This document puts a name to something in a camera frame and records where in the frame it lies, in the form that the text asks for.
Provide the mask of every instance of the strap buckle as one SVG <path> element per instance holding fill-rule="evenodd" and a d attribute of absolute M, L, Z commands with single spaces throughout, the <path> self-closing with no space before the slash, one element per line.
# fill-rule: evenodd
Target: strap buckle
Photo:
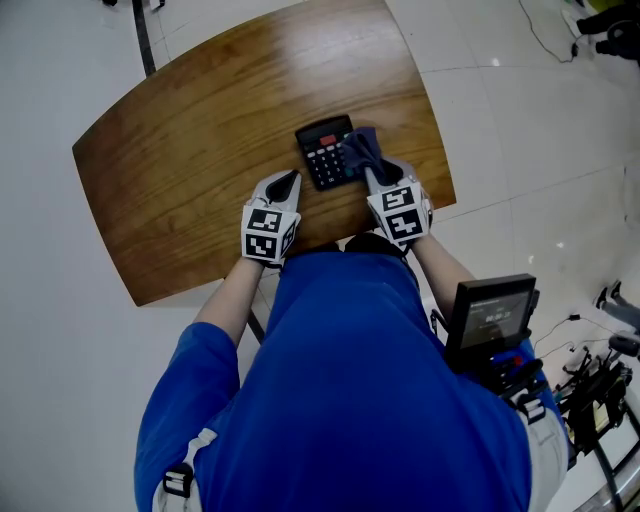
<path fill-rule="evenodd" d="M 193 482 L 193 468 L 186 462 L 181 462 L 164 474 L 162 488 L 168 494 L 189 499 Z"/>
<path fill-rule="evenodd" d="M 541 420 L 547 414 L 547 409 L 542 403 L 542 400 L 528 393 L 524 393 L 518 397 L 516 407 L 527 417 L 529 425 Z"/>

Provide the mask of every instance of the floor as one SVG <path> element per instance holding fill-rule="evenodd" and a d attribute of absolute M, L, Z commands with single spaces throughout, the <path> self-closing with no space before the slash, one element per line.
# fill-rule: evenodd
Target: floor
<path fill-rule="evenodd" d="M 147 11 L 156 63 L 161 67 L 238 23 L 292 3 L 167 0 L 158 12 Z M 638 66 L 594 55 L 586 42 L 574 62 L 559 63 L 535 40 L 514 0 L 387 4 L 433 105 L 458 198 L 436 212 L 434 234 L 477 277 L 529 272 L 538 278 L 541 300 L 530 325 L 534 341 L 575 312 L 607 329 L 624 328 L 591 302 L 617 277 L 625 278 L 624 292 L 640 300 L 640 275 L 634 273 L 640 216 L 633 201 L 640 162 Z M 560 0 L 523 5 L 540 39 L 568 59 L 573 37 L 560 11 L 581 11 Z M 254 306 L 263 324 L 278 279 L 267 271 L 260 283 Z M 430 309 L 428 284 L 424 278 L 420 284 Z M 212 286 L 173 300 L 197 303 Z M 608 334 L 579 321 L 546 337 L 536 353 L 549 354 L 544 361 L 551 383 L 561 382 L 562 366 L 579 358 L 580 350 L 563 344 L 599 340 L 584 346 L 602 352 Z M 246 338 L 240 348 L 243 374 L 257 350 L 253 338 Z M 624 426 L 605 447 L 615 461 L 634 441 Z M 581 461 L 581 468 L 550 510 L 573 510 L 603 485 L 592 459 Z"/>
<path fill-rule="evenodd" d="M 568 57 L 566 4 L 523 1 L 539 37 Z M 290 3 L 167 0 L 148 13 L 156 64 Z M 478 277 L 538 278 L 534 340 L 570 312 L 622 327 L 590 304 L 615 277 L 640 302 L 638 67 L 587 51 L 557 63 L 515 0 L 388 4 L 422 73 L 458 196 L 436 212 L 436 236 Z M 7 510 L 133 510 L 142 412 L 216 284 L 136 308 L 78 180 L 72 144 L 144 79 L 130 3 L 2 0 L 0 64 L 0 495 Z M 254 310 L 263 323 L 277 282 L 265 274 L 260 284 Z M 432 307 L 424 282 L 421 293 Z M 565 324 L 537 353 L 608 334 Z M 243 375 L 256 349 L 247 333 Z M 545 357 L 552 382 L 576 355 L 565 346 Z M 640 365 L 629 364 L 638 393 Z M 634 441 L 623 424 L 604 445 L 615 463 Z M 583 458 L 549 510 L 573 510 L 603 484 L 594 457 Z"/>

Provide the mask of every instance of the black calculator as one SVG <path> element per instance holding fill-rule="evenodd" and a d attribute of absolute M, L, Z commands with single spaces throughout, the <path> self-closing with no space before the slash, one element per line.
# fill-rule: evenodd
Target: black calculator
<path fill-rule="evenodd" d="M 328 190 L 360 179 L 354 169 L 345 167 L 342 141 L 353 131 L 349 116 L 332 117 L 315 122 L 296 132 L 313 183 L 318 190 Z"/>

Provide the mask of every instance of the blue sleeve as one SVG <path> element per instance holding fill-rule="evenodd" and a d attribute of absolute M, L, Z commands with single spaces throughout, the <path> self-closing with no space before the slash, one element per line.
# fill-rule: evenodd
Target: blue sleeve
<path fill-rule="evenodd" d="M 165 471 L 182 461 L 187 445 L 240 388 L 238 357 L 229 336 L 207 323 L 180 336 L 140 425 L 134 467 L 138 510 L 151 510 Z"/>

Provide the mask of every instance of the forearm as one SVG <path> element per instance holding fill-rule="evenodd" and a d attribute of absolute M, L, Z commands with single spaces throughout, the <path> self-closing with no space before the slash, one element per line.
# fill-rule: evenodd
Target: forearm
<path fill-rule="evenodd" d="M 449 322 L 458 283 L 472 281 L 475 278 L 431 234 L 416 240 L 412 250 L 427 277 L 438 308 Z"/>
<path fill-rule="evenodd" d="M 240 258 L 196 316 L 195 322 L 207 322 L 226 332 L 238 347 L 247 325 L 251 304 L 263 270 L 255 260 Z"/>

